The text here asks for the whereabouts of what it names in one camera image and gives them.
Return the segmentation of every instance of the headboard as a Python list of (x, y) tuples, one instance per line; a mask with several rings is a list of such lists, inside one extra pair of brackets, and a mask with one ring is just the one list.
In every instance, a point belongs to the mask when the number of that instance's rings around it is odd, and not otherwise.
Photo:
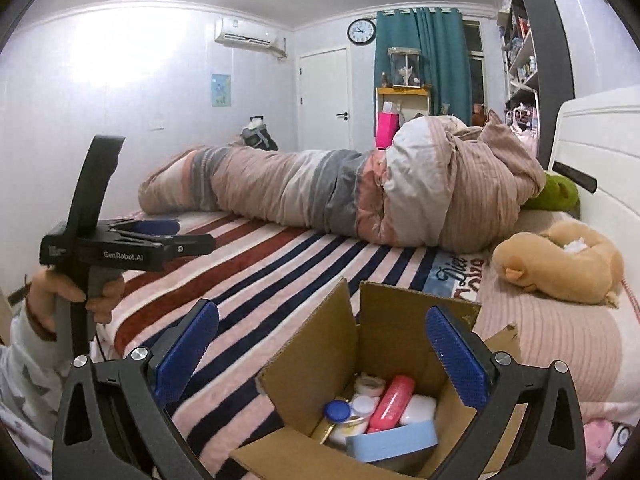
[[(640, 86), (565, 102), (558, 114), (549, 168), (566, 176), (570, 176), (567, 171), (578, 170), (597, 181), (594, 193), (578, 186), (580, 219), (617, 245), (625, 259), (626, 281), (638, 293)], [(585, 184), (595, 183), (587, 178)]]

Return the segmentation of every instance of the hand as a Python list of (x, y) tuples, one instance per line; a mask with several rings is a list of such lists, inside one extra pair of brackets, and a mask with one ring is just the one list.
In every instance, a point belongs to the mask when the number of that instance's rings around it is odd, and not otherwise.
[[(111, 322), (111, 311), (120, 303), (124, 293), (124, 279), (109, 282), (102, 289), (100, 298), (91, 298), (86, 309), (94, 313), (96, 323)], [(64, 274), (52, 269), (41, 269), (31, 280), (27, 295), (27, 308), (31, 315), (49, 332), (56, 333), (56, 296), (72, 303), (82, 303), (86, 296)]]

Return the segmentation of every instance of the brown teddy bear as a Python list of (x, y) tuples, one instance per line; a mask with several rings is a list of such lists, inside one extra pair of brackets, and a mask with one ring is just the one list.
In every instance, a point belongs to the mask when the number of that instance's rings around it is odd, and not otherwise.
[(615, 245), (581, 222), (568, 220), (537, 235), (517, 233), (498, 245), (492, 264), (527, 292), (540, 290), (573, 303), (618, 305), (614, 289), (624, 262)]

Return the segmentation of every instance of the open box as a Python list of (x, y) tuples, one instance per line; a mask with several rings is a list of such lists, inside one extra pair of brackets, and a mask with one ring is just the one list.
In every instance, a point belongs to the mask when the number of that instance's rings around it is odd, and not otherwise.
[[(480, 311), (476, 303), (364, 282), (360, 285), (360, 323), (356, 324), (347, 282), (340, 280), (258, 375), (258, 387), (269, 396), (286, 426), (241, 447), (232, 457), (266, 480), (407, 478), (358, 462), (309, 438), (322, 420), (324, 405), (348, 391), (356, 373), (366, 372), (387, 383), (404, 374), (416, 381), (416, 394), (438, 399), (434, 425), (439, 444), (417, 474), (428, 478), (476, 412), (460, 402), (425, 334), (425, 315), (436, 304), (449, 307), (469, 328)], [(505, 351), (520, 359), (513, 326), (486, 343), (492, 351)], [(514, 410), (485, 472), (500, 469), (522, 415), (523, 411)]]

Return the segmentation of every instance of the curtain rod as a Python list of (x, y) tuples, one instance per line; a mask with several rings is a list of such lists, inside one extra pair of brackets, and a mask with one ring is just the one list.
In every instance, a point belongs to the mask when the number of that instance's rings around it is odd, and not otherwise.
[[(431, 12), (434, 12), (436, 7), (428, 7)], [(392, 9), (392, 10), (384, 10), (385, 16), (391, 16), (393, 13), (399, 10), (401, 14), (411, 14), (411, 9)], [(451, 9), (442, 9), (442, 12), (451, 12)], [(365, 16), (368, 20), (375, 20), (377, 14), (370, 14), (369, 16)]]

